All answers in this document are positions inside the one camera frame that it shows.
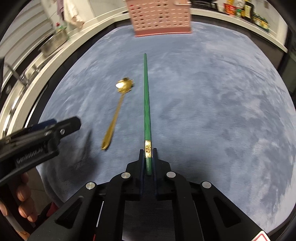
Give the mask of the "left hand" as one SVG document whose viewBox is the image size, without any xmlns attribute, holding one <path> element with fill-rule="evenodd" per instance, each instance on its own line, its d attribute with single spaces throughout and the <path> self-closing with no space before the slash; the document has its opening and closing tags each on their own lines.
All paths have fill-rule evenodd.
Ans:
<svg viewBox="0 0 296 241">
<path fill-rule="evenodd" d="M 16 211 L 17 217 L 34 227 L 38 214 L 28 182 L 29 175 L 25 172 L 1 186 L 1 213 L 9 217 Z"/>
</svg>

